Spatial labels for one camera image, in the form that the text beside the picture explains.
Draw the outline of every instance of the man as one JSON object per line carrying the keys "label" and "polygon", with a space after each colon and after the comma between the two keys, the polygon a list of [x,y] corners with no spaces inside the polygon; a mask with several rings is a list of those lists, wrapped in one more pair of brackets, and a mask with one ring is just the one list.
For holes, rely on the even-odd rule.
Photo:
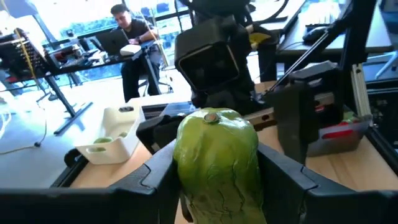
{"label": "man", "polygon": [[[133,19],[130,10],[123,4],[117,4],[111,8],[111,14],[118,23],[117,29],[123,29],[126,33],[130,44],[139,45],[145,41],[158,38],[157,32],[152,24],[140,19]],[[159,66],[162,55],[157,45],[150,48],[149,57],[152,62],[156,77],[159,78]],[[126,62],[121,69],[123,79],[124,100],[128,102],[131,98],[137,98],[139,75],[145,73],[146,70],[141,60]],[[148,87],[148,94],[154,93],[153,86]]]}

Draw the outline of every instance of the cable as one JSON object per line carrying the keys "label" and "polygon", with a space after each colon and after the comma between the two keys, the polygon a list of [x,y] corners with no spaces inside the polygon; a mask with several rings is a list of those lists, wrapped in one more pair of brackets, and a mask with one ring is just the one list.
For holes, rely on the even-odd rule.
{"label": "cable", "polygon": [[281,5],[281,7],[278,9],[278,11],[276,11],[272,16],[268,17],[267,19],[261,20],[261,21],[256,21],[260,24],[265,24],[273,19],[275,19],[277,16],[279,16],[279,14],[281,12],[283,12],[283,10],[285,10],[287,3],[289,3],[289,0],[285,0],[283,5]]}
{"label": "cable", "polygon": [[[291,46],[293,46],[293,45],[295,45],[295,44],[302,44],[302,43],[303,43],[303,41],[291,43],[291,44],[289,44],[288,46],[284,47],[283,49],[277,50],[277,51],[275,52],[275,55],[281,53],[281,52],[284,51],[284,50],[287,50],[289,47],[291,47]],[[266,72],[267,69],[268,69],[268,66],[267,66],[267,68],[266,68],[258,77],[256,77],[255,79],[258,79],[258,78],[260,78],[261,76],[263,76],[264,72]]]}
{"label": "cable", "polygon": [[[10,13],[9,13],[9,10],[8,10],[8,7],[7,7],[6,3],[4,2],[4,0],[0,0],[0,1],[1,1],[2,7],[6,10],[6,12],[8,13],[8,16],[10,17],[11,15],[10,15]],[[40,89],[39,81],[37,80],[37,77],[36,77],[36,75],[35,75],[32,62],[31,62],[31,60],[30,60],[29,54],[28,54],[28,52],[27,52],[27,50],[26,50],[26,47],[25,47],[25,45],[24,45],[24,43],[23,43],[23,41],[22,41],[21,34],[19,33],[18,29],[15,28],[14,30],[15,30],[15,33],[17,34],[17,36],[18,36],[19,43],[20,43],[20,45],[21,45],[21,47],[22,47],[22,51],[23,51],[23,53],[24,53],[24,55],[25,55],[26,62],[27,62],[27,64],[28,64],[30,73],[31,73],[33,79],[34,79],[35,82],[36,82],[37,89]],[[45,109],[42,108],[42,107],[39,105],[39,103],[37,103],[37,106],[38,106],[40,109],[42,109],[43,111],[45,111]],[[9,154],[9,153],[16,152],[16,151],[20,151],[20,150],[24,150],[24,149],[30,149],[30,148],[34,148],[34,147],[40,147],[46,136],[47,136],[47,117],[44,116],[44,134],[43,134],[43,137],[42,137],[42,139],[41,139],[40,141],[35,142],[33,146],[27,146],[27,147],[22,147],[22,148],[19,148],[19,149],[13,149],[13,150],[6,151],[6,152],[0,152],[0,155]]]}

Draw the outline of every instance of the white tray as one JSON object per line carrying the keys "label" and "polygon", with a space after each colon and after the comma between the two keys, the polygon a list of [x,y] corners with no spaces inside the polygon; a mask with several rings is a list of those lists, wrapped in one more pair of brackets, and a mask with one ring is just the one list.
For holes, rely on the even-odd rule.
{"label": "white tray", "polygon": [[[76,146],[76,148],[92,164],[124,162],[131,157],[136,149],[139,142],[136,131],[139,123],[143,121],[145,121],[145,117],[140,104],[128,102],[120,107],[106,108],[96,139],[111,137],[113,140],[106,143]],[[127,136],[119,137],[123,132],[127,132]]]}

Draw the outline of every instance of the window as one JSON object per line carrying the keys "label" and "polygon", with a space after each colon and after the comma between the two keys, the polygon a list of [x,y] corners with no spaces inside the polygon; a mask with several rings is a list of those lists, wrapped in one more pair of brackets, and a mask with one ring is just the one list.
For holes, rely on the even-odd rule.
{"label": "window", "polygon": [[[145,17],[159,17],[175,13],[174,0],[125,0],[128,8],[133,12],[140,12]],[[177,1],[178,11],[187,9],[180,1]]]}
{"label": "window", "polygon": [[110,10],[121,0],[31,0],[56,39],[87,34],[116,25]]}
{"label": "window", "polygon": [[0,11],[0,21],[2,21],[0,31],[4,35],[13,33],[15,28],[20,28],[29,33],[29,38],[32,41],[41,44],[47,43],[42,29],[33,16],[23,16],[16,19],[9,16],[6,11]]}
{"label": "window", "polygon": [[[189,15],[180,16],[183,30],[192,28],[191,18]],[[169,65],[174,64],[174,42],[175,38],[181,33],[180,24],[176,17],[157,21],[156,26],[159,30],[159,36],[162,40],[164,53],[169,61]]]}

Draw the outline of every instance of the wooden table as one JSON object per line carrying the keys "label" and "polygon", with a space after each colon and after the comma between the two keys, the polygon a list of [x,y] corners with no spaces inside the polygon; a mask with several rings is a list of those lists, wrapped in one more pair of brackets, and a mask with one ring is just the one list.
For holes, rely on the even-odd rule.
{"label": "wooden table", "polygon": [[[272,82],[258,84],[256,85],[256,91],[264,91],[271,85]],[[165,98],[173,98],[172,96],[166,95]],[[156,100],[159,100],[162,96],[155,97]],[[283,153],[283,149],[277,138],[277,128],[275,126],[258,132],[258,136],[260,142]],[[139,143],[132,157],[123,164],[100,166],[87,164],[74,183],[72,183],[71,187],[108,187],[136,170],[150,157],[151,154],[149,151],[144,145]],[[307,167],[337,183],[358,191],[398,189],[397,176],[365,137],[362,139],[357,150],[308,158]],[[175,223],[187,223],[182,217],[180,206],[178,206]]]}

